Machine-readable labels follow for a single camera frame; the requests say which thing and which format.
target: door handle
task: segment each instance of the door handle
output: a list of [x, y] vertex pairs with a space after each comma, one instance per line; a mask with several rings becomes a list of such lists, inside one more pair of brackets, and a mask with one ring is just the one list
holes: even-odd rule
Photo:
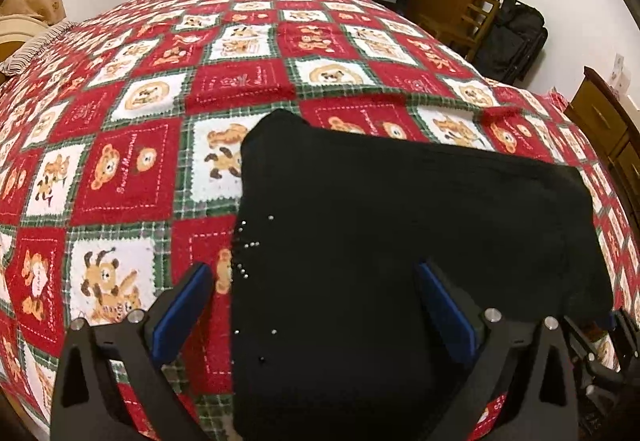
[[611, 130], [611, 126], [609, 125], [609, 122], [607, 121], [607, 118], [604, 117], [604, 114], [602, 114], [599, 110], [596, 109], [595, 106], [591, 106], [593, 108], [593, 110], [595, 111], [596, 115], [598, 116], [598, 118], [600, 119], [600, 121], [604, 124], [604, 126], [609, 129], [609, 131]]

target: wooden chair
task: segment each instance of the wooden chair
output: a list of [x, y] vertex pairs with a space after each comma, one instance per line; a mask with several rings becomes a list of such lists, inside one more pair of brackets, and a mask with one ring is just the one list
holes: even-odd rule
[[[489, 11], [484, 6], [489, 4]], [[418, 15], [418, 26], [437, 38], [445, 46], [455, 44], [466, 49], [465, 59], [471, 62], [494, 22], [500, 3], [497, 0], [470, 0], [458, 25], [437, 22], [426, 15]]]

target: striped pillow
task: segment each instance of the striped pillow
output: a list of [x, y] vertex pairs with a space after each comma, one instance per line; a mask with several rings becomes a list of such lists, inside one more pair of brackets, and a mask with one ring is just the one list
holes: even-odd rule
[[51, 26], [44, 33], [29, 39], [20, 49], [0, 64], [0, 73], [8, 77], [19, 75], [27, 68], [33, 57], [77, 25], [77, 22], [63, 20]]

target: bed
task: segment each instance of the bed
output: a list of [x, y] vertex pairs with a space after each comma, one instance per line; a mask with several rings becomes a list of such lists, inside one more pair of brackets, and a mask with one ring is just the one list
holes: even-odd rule
[[[163, 371], [207, 433], [235, 439], [240, 144], [276, 108], [336, 131], [578, 167], [615, 304], [640, 319], [625, 212], [556, 99], [482, 78], [371, 0], [132, 0], [58, 36], [0, 86], [0, 385], [43, 430], [70, 321], [147, 309], [198, 260], [216, 273], [212, 306]], [[599, 346], [614, 367], [610, 340]], [[113, 368], [153, 438], [124, 368]], [[472, 439], [503, 401], [488, 404]]]

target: black suitcase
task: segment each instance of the black suitcase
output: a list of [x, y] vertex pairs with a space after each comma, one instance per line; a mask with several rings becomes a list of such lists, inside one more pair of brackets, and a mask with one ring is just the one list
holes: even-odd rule
[[545, 18], [519, 0], [499, 0], [500, 10], [473, 60], [480, 73], [498, 82], [524, 80], [548, 38]]

